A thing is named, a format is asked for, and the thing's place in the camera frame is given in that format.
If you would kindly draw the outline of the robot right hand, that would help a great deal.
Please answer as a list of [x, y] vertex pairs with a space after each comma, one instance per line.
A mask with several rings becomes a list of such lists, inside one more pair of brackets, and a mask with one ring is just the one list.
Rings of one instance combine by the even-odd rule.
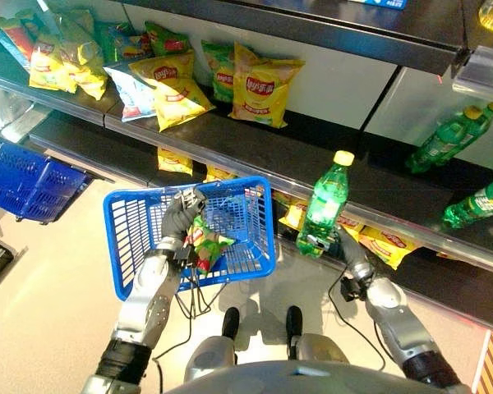
[[345, 262], [353, 275], [356, 275], [357, 272], [362, 273], [371, 269], [364, 249], [339, 224], [334, 226], [331, 236], [319, 238], [318, 236], [307, 235], [306, 240], [320, 250], [327, 251], [336, 259]]

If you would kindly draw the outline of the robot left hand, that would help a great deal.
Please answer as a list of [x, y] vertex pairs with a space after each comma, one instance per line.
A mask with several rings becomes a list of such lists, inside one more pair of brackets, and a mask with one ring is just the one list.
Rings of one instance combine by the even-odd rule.
[[187, 231], [202, 213], [207, 198], [196, 188], [178, 191], [167, 207], [161, 222], [158, 250], [176, 251], [183, 247]]

